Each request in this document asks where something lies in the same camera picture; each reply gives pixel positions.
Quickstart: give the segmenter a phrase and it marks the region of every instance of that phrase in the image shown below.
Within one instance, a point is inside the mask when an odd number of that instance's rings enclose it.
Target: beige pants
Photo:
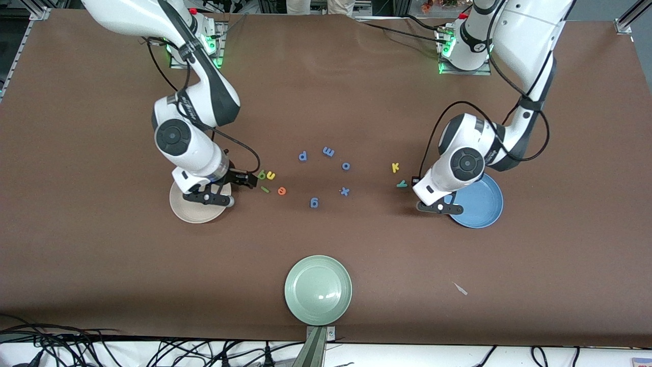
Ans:
[[[310,14],[310,0],[286,0],[288,14]],[[353,16],[355,0],[327,0],[328,14]]]

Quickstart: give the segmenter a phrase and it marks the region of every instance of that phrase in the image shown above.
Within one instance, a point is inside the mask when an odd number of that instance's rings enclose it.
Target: plate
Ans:
[[[502,214],[503,193],[496,181],[485,173],[480,181],[457,191],[455,204],[461,205],[464,213],[451,215],[453,220],[465,227],[485,228]]]
[[[217,194],[217,185],[211,187],[211,192]],[[223,195],[231,195],[231,184],[227,183],[222,188]],[[182,221],[188,223],[206,223],[217,218],[226,209],[225,206],[204,205],[200,202],[184,200],[183,193],[176,182],[170,188],[170,206],[174,214]]]
[[[344,266],[332,257],[309,256],[289,271],[286,304],[300,321],[322,326],[334,323],[351,303],[353,287]]]

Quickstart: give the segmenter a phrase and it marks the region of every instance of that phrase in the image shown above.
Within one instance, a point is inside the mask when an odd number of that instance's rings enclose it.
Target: brown tabletop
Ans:
[[[505,209],[472,230],[418,213],[395,185],[417,173],[449,103],[502,120],[516,92],[498,75],[439,75],[430,41],[344,16],[248,16],[228,35],[223,71],[242,109],[224,131],[276,178],[191,225],[170,210],[173,166],[149,120],[172,90],[146,47],[55,10],[0,104],[0,311],[125,334],[301,340],[284,280],[324,254],[353,279],[335,324],[347,342],[650,346],[652,99],[630,37],[609,22],[569,23],[556,56],[550,145],[488,171]]]

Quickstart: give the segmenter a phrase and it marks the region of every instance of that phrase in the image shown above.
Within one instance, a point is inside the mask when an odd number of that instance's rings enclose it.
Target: blue plate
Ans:
[[[457,223],[469,228],[485,228],[494,224],[503,212],[503,193],[493,178],[484,174],[482,179],[457,191],[455,204],[464,213],[451,215]]]

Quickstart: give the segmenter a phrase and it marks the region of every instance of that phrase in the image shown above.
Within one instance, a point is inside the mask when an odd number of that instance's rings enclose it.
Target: cable connector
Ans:
[[[272,351],[269,349],[269,343],[265,346],[265,363],[263,367],[274,367],[274,359],[272,359]]]

